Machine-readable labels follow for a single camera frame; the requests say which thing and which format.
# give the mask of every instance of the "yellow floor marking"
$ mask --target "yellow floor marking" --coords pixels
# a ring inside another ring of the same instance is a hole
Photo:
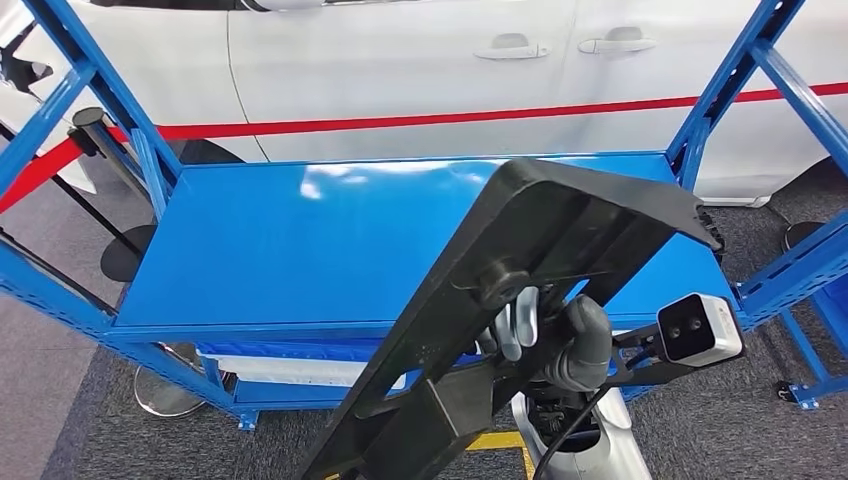
[[[524,439],[518,432],[484,433],[468,447],[468,451],[495,450],[498,448],[520,448],[527,480],[533,480],[536,469],[533,466],[533,460],[530,458],[530,452],[527,451],[527,445],[524,444]],[[338,478],[338,475],[331,475],[324,480],[338,480]]]
[[[494,448],[524,448],[524,439],[518,432],[484,433],[468,447],[468,450],[492,450]]]

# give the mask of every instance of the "camera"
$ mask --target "camera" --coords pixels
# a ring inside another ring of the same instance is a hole
[[[742,355],[742,332],[727,299],[692,293],[657,313],[668,361],[703,367]]]

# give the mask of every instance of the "car body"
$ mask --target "car body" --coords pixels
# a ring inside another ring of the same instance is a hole
[[[700,94],[758,2],[69,3],[160,125],[596,106],[588,114],[204,140],[263,162],[663,149],[689,108],[662,99]],[[262,6],[273,10],[248,9]],[[29,24],[22,8],[0,0],[0,41]],[[809,2],[778,48],[810,84],[848,82],[848,61],[838,56],[846,24],[848,2]],[[52,70],[27,91],[0,85],[0,122],[17,131],[69,66],[40,27],[13,56]],[[769,88],[761,73],[748,86]],[[836,93],[827,104],[848,121],[848,94]],[[643,100],[660,102],[622,108]],[[45,149],[63,138],[73,112],[97,104],[86,90]],[[696,193],[712,204],[761,205],[824,159],[790,108],[779,99],[735,104],[710,138]],[[94,188],[79,167],[62,174]]]

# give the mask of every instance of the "red barrier rope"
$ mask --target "red barrier rope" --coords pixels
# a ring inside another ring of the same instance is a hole
[[[820,96],[848,94],[848,82],[828,83],[812,87]],[[734,103],[762,102],[783,98],[777,89],[742,92]],[[166,140],[197,140],[203,138],[244,137],[251,135],[280,135],[290,133],[361,130],[369,128],[410,127],[417,125],[444,125],[452,123],[486,122],[492,120],[518,120],[525,118],[561,117],[594,113],[630,112],[664,108],[691,107],[698,97],[674,97],[631,102],[594,103],[562,107],[525,108],[489,112],[445,113],[435,115],[409,115],[403,117],[349,118],[337,120],[302,120],[266,123],[232,123],[217,125],[164,125],[157,129]],[[110,132],[118,141],[126,141],[117,127]],[[70,139],[66,139],[46,155],[33,160],[15,179],[15,183],[0,198],[0,213],[38,188],[50,177],[82,154]]]

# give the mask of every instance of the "car door handle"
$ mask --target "car door handle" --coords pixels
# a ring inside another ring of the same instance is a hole
[[[489,48],[474,52],[474,56],[486,60],[525,60],[550,53],[550,47],[538,42],[531,43],[523,33],[502,33],[492,40]]]
[[[577,49],[583,53],[603,55],[605,53],[641,52],[657,46],[657,41],[652,38],[640,38],[638,40],[605,40],[593,38],[580,42]]]

